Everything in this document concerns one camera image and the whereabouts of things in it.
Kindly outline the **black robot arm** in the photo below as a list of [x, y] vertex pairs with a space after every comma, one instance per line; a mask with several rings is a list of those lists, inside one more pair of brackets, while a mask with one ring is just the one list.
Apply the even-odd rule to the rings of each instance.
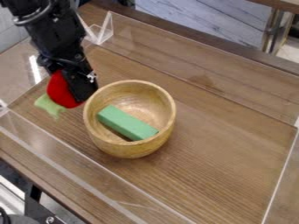
[[71, 0], [0, 0], [39, 52], [38, 64], [51, 76], [47, 94], [66, 108], [98, 91], [98, 76], [82, 46], [86, 30]]

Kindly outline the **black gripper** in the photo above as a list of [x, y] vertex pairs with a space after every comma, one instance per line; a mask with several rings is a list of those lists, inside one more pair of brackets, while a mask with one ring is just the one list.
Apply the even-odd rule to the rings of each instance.
[[48, 74], [62, 69], [76, 102], [98, 91], [98, 76], [83, 52], [87, 35], [71, 1], [14, 1], [14, 24], [23, 27], [38, 49], [38, 65]]

